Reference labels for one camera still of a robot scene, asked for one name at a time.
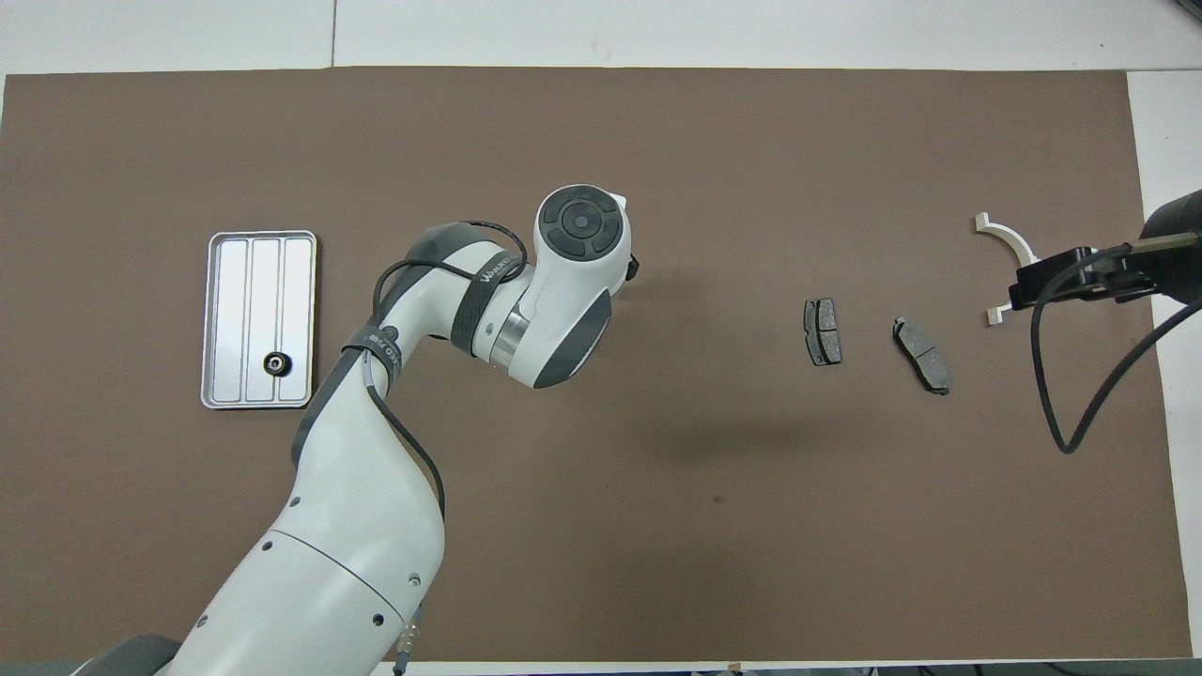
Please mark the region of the silver metal tray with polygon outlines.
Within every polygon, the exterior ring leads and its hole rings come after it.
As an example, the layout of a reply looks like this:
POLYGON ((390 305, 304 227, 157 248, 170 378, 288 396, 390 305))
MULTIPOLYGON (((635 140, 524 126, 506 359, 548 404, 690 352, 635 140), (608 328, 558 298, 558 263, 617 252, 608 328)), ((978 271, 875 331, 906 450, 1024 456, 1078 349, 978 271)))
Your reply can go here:
POLYGON ((308 230, 227 231, 208 243, 200 401, 215 410, 300 409, 313 398, 319 239, 308 230), (291 356, 267 376, 264 355, 291 356))

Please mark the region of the brown table mat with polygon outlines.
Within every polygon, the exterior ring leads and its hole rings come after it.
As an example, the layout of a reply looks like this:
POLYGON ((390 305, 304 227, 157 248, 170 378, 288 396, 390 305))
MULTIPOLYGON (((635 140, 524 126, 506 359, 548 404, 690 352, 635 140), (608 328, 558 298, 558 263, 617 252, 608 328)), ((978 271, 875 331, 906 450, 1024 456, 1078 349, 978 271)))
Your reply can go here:
POLYGON ((1158 360, 1065 456, 1029 316, 983 322, 978 210, 1040 255, 1139 235, 1124 75, 323 69, 6 82, 0 662, 183 638, 286 504, 300 413, 200 402, 213 235, 317 236, 326 373, 422 231, 530 241, 576 180, 642 265, 578 376, 426 340, 389 399, 448 492, 419 659, 1190 653, 1158 360))

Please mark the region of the dark grey brake pad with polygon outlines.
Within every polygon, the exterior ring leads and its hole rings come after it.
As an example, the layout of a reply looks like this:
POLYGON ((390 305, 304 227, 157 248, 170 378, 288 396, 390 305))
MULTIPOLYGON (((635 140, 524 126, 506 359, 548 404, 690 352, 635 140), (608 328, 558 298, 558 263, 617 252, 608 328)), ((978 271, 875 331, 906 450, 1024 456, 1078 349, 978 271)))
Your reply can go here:
POLYGON ((837 304, 831 297, 807 300, 803 313, 807 350, 814 364, 841 363, 837 304))
POLYGON ((920 385, 932 395, 950 395, 948 363, 932 338, 904 316, 895 319, 892 337, 920 385))

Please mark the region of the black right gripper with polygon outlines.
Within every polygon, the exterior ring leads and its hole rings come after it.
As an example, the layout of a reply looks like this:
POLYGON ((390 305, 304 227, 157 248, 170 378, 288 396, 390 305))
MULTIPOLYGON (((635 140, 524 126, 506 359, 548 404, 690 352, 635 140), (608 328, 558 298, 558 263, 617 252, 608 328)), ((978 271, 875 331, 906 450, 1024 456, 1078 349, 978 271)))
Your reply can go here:
MULTIPOLYGON (((1016 283, 1008 287, 1011 312, 1027 312, 1039 306, 1046 293, 1046 285, 1063 269, 1076 262, 1076 253, 1057 253, 1016 269, 1016 283)), ((1115 303, 1133 302, 1158 293, 1158 284, 1139 269, 1130 257, 1103 257, 1077 272, 1070 283, 1049 292, 1045 303, 1065 300, 1114 300, 1115 303)))

